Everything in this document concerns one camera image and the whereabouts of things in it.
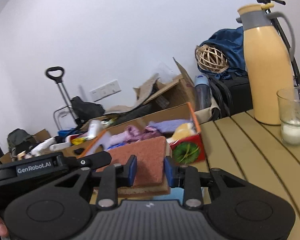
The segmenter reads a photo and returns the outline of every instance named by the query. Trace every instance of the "black bag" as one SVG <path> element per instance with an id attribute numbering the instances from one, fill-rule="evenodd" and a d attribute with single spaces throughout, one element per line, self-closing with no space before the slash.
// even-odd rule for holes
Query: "black bag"
<path id="1" fill-rule="evenodd" d="M 9 152 L 12 157 L 17 156 L 19 153 L 26 151 L 29 152 L 34 146 L 38 144 L 35 137 L 28 134 L 25 130 L 15 129 L 8 134 L 7 142 Z"/>
<path id="2" fill-rule="evenodd" d="M 100 117 L 105 113 L 102 105 L 91 102 L 83 102 L 80 97 L 72 98 L 71 105 L 77 117 L 84 122 L 96 117 Z"/>
<path id="3" fill-rule="evenodd" d="M 217 80 L 212 75 L 209 75 L 208 78 L 212 94 L 219 95 L 215 99 L 223 113 L 222 117 L 245 112 L 253 108 L 248 77 L 238 77 L 231 73 L 231 79 L 229 80 Z"/>

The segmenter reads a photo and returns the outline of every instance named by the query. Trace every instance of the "beige thermos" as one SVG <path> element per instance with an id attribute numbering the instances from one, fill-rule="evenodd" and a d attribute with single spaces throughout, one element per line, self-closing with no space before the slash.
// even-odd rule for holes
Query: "beige thermos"
<path id="1" fill-rule="evenodd" d="M 243 53 L 252 94 L 254 117 L 265 124 L 280 124 L 277 91 L 293 87 L 291 60 L 295 37 L 292 27 L 281 12 L 267 13 L 273 7 L 251 4 L 238 9 L 237 22 L 243 24 Z M 282 17 L 290 30 L 290 53 L 270 20 Z"/>

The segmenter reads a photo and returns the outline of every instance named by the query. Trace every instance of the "table slat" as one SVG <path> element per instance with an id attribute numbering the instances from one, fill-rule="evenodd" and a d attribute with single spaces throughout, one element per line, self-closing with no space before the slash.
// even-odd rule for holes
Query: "table slat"
<path id="1" fill-rule="evenodd" d="M 291 199 L 273 173 L 271 167 L 235 122 L 231 118 L 226 117 L 215 123 L 234 153 L 247 180 L 292 204 Z M 300 239 L 300 218 L 298 214 L 288 240 L 297 239 Z"/>
<path id="2" fill-rule="evenodd" d="M 207 122 L 201 125 L 201 137 L 210 168 L 220 168 L 244 179 L 233 154 L 214 122 Z"/>
<path id="3" fill-rule="evenodd" d="M 253 117 L 253 110 L 247 111 L 247 113 Z M 281 143 L 281 127 L 274 125 L 266 125 L 261 124 L 264 128 L 266 128 L 274 137 L 276 137 Z M 291 146 L 286 143 L 282 143 L 288 151 L 300 162 L 300 146 Z"/>
<path id="4" fill-rule="evenodd" d="M 276 170 L 300 212 L 300 165 L 264 127 L 247 113 L 232 116 Z"/>

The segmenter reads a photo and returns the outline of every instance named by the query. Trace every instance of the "wicker ball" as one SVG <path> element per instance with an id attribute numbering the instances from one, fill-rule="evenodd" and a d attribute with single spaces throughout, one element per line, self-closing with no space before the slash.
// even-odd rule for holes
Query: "wicker ball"
<path id="1" fill-rule="evenodd" d="M 202 47 L 197 46 L 195 57 L 201 69 L 212 73 L 221 73 L 229 67 L 226 56 L 215 46 L 206 44 Z"/>

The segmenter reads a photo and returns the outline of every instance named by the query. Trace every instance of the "purple towel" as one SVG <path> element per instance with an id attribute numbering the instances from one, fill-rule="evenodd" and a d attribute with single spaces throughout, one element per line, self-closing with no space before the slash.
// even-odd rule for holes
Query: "purple towel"
<path id="1" fill-rule="evenodd" d="M 153 122 L 150 121 L 148 126 L 154 127 L 161 133 L 174 133 L 174 131 L 182 124 L 190 122 L 189 120 L 185 119 L 176 119 L 170 121 L 163 121 L 163 122 Z"/>
<path id="2" fill-rule="evenodd" d="M 124 132 L 111 136 L 110 146 L 123 142 L 130 143 L 142 141 L 158 136 L 161 136 L 161 133 L 154 127 L 146 127 L 140 132 L 140 130 L 134 125 L 128 125 Z"/>

